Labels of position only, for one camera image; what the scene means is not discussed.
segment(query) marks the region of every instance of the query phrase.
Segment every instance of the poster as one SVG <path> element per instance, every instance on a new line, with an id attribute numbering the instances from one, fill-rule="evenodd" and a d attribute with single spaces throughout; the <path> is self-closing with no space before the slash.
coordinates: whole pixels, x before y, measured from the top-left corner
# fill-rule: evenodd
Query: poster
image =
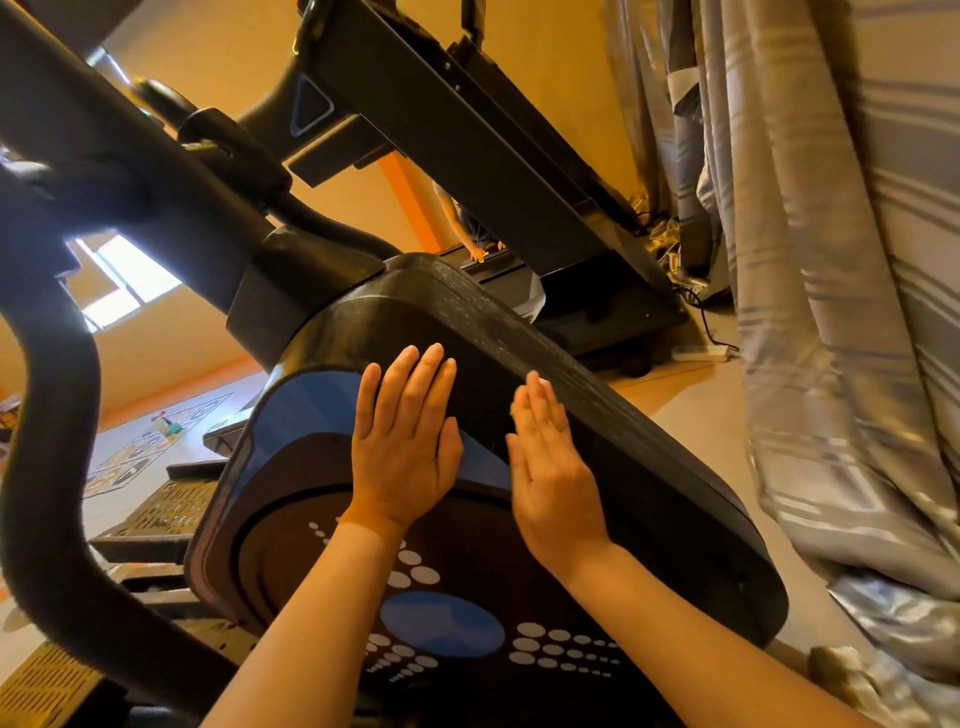
<path id="1" fill-rule="evenodd" d="M 120 448 L 90 472 L 86 479 L 84 497 L 99 496 L 102 493 L 123 488 L 164 451 L 178 442 L 194 425 L 223 404 L 231 394 L 232 392 L 227 392 L 216 400 L 207 400 L 173 414 L 164 414 L 171 423 L 182 427 L 179 432 L 169 437 L 163 435 L 153 425 L 147 425 L 135 440 Z"/>

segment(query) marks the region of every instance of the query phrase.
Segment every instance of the person's hand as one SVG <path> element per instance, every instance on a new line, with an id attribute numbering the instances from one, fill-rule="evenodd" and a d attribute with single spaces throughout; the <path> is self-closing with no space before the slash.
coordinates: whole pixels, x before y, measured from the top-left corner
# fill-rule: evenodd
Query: person's hand
<path id="1" fill-rule="evenodd" d="M 476 260 L 478 263 L 482 263 L 484 258 L 487 257 L 487 251 L 478 246 L 473 246 L 470 250 L 470 257 Z"/>
<path id="2" fill-rule="evenodd" d="M 530 552 L 558 581 L 610 545 L 596 481 L 581 459 L 553 387 L 527 375 L 511 408 L 507 435 L 514 516 Z"/>
<path id="3" fill-rule="evenodd" d="M 367 367 L 353 429 L 353 500 L 342 521 L 402 533 L 450 490 L 464 453 L 457 421 L 446 416 L 456 375 L 440 344 L 423 358 L 404 349 L 379 396 L 380 367 Z"/>

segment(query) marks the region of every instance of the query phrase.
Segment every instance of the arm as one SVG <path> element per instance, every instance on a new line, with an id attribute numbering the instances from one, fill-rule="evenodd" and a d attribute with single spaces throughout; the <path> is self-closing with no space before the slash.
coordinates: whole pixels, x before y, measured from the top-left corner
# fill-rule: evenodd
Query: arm
<path id="1" fill-rule="evenodd" d="M 476 241 L 470 237 L 469 233 L 464 229 L 464 226 L 460 222 L 460 218 L 457 216 L 457 209 L 453 205 L 453 198 L 450 197 L 442 188 L 438 185 L 433 185 L 434 192 L 437 193 L 437 198 L 440 200 L 440 207 L 444 209 L 444 217 L 446 217 L 446 222 L 453 232 L 456 234 L 457 239 L 464 244 L 464 247 L 469 251 L 470 257 L 479 262 L 483 262 L 483 259 L 487 256 L 486 251 L 484 251 L 479 245 L 476 244 Z"/>
<path id="2" fill-rule="evenodd" d="M 364 372 L 350 506 L 204 728 L 349 725 L 367 636 L 400 541 L 452 487 L 463 453 L 456 421 L 445 416 L 456 364 L 441 364 L 443 357 L 439 344 L 419 364 L 414 347 L 404 350 L 379 396 L 380 368 Z"/>
<path id="3" fill-rule="evenodd" d="M 691 728 L 870 728 L 868 718 L 674 594 L 607 535 L 564 408 L 536 373 L 507 436 L 514 513 L 534 557 Z"/>

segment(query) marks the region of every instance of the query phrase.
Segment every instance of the orange trim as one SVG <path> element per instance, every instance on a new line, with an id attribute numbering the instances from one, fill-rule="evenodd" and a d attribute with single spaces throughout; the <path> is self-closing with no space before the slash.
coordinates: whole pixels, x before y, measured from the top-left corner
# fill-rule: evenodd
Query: orange trim
<path id="1" fill-rule="evenodd" d="M 378 164 L 380 169 L 383 170 L 390 188 L 394 190 L 396 200 L 400 203 L 410 227 L 414 229 L 414 234 L 420 241 L 420 246 L 428 253 L 439 253 L 444 249 L 441 242 L 443 238 L 434 229 L 434 224 L 426 212 L 423 200 L 420 199 L 417 189 L 410 183 L 404 161 L 399 152 L 391 152 L 386 157 L 381 158 Z"/>
<path id="2" fill-rule="evenodd" d="M 211 389 L 222 387 L 225 384 L 230 384 L 232 381 L 242 379 L 244 376 L 250 376 L 251 374 L 262 371 L 260 365 L 247 356 L 238 361 L 234 361 L 232 364 L 227 364 L 220 369 L 215 369 L 205 375 L 185 381 L 183 384 L 178 384 L 176 387 L 171 387 L 163 392 L 150 395 L 144 400 L 136 401 L 133 404 L 128 404 L 125 407 L 119 407 L 109 412 L 104 412 L 100 416 L 100 423 L 98 424 L 97 430 L 103 432 L 105 429 L 117 427 L 123 423 L 128 423 L 130 420 L 135 420 L 138 417 L 157 412 L 157 410 L 163 409 L 164 407 L 169 407 L 171 404 L 189 400 L 191 397 L 209 392 Z"/>

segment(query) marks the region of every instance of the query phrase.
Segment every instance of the window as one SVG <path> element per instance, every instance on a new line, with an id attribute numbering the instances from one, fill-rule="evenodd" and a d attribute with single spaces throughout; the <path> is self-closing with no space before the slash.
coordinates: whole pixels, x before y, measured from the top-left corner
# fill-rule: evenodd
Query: window
<path id="1" fill-rule="evenodd" d="M 78 240 L 77 245 L 117 287 L 84 309 L 91 331 L 101 331 L 119 322 L 180 285 L 175 276 L 121 235 L 113 236 L 96 251 L 83 240 Z"/>

